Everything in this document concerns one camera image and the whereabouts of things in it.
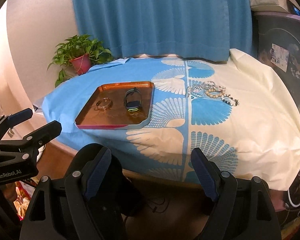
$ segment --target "beaded bracelet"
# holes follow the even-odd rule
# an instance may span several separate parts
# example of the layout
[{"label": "beaded bracelet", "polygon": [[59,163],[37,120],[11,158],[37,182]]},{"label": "beaded bracelet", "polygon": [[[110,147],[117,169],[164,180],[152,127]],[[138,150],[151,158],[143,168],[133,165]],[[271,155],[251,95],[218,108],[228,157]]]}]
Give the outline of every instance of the beaded bracelet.
[{"label": "beaded bracelet", "polygon": [[[226,100],[225,97],[231,99],[232,101],[234,101],[234,103],[231,103],[230,101]],[[239,105],[239,101],[237,99],[234,99],[233,97],[231,97],[230,94],[225,94],[225,95],[221,96],[221,101],[223,101],[226,104],[231,105],[231,106]]]},{"label": "beaded bracelet", "polygon": [[215,88],[210,88],[206,90],[206,95],[210,98],[218,98],[218,97],[222,97],[225,93],[224,91],[221,91],[219,94],[217,95],[212,95],[211,92],[219,92],[217,91]]}]

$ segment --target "metal tray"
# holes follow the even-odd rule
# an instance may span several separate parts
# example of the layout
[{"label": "metal tray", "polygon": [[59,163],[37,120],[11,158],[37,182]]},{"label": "metal tray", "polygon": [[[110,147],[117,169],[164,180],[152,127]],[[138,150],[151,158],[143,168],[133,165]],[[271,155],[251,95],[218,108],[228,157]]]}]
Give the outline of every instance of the metal tray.
[{"label": "metal tray", "polygon": [[[123,99],[125,93],[134,87],[142,95],[142,108],[136,112],[128,112],[123,105]],[[80,111],[75,119],[75,123],[80,129],[141,129],[150,122],[153,93],[154,84],[150,81],[101,85]],[[106,110],[98,110],[96,108],[97,102],[107,97],[112,100],[112,107]],[[133,94],[130,100],[139,100],[138,95],[136,93]]]}]

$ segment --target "pearl bracelet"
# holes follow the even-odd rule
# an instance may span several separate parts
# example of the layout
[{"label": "pearl bracelet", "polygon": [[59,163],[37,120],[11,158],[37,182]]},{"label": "pearl bracelet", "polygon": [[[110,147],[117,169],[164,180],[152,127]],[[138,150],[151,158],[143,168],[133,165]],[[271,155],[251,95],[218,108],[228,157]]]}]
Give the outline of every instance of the pearl bracelet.
[{"label": "pearl bracelet", "polygon": [[[231,99],[232,101],[234,101],[234,103],[231,103],[231,101],[226,100],[225,97]],[[221,96],[221,101],[223,101],[226,104],[231,105],[231,106],[239,105],[239,101],[237,99],[234,99],[233,97],[231,97],[230,94],[224,94],[223,96]]]}]

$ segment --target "clear bangle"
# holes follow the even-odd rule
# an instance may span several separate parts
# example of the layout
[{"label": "clear bangle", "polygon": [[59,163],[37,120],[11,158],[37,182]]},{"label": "clear bangle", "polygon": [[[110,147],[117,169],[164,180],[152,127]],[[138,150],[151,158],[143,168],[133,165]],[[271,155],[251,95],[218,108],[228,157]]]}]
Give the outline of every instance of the clear bangle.
[{"label": "clear bangle", "polygon": [[99,100],[96,103],[96,109],[97,110],[106,110],[108,108],[111,108],[111,106],[113,105],[113,102],[110,98],[102,98],[101,100]]}]

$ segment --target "potted plant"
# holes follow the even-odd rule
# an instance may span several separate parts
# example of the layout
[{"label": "potted plant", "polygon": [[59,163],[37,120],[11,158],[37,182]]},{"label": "potted plant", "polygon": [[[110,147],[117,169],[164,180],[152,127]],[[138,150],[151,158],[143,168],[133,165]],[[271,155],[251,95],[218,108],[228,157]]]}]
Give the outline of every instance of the potted plant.
[{"label": "potted plant", "polygon": [[[89,40],[90,35],[75,35],[66,39],[67,43],[59,43],[56,47],[51,65],[64,66],[66,69],[73,66],[78,75],[85,74],[92,65],[103,64],[113,60],[111,51],[102,46],[102,41],[98,39]],[[67,75],[65,69],[59,72],[55,87],[68,80],[72,76]]]}]

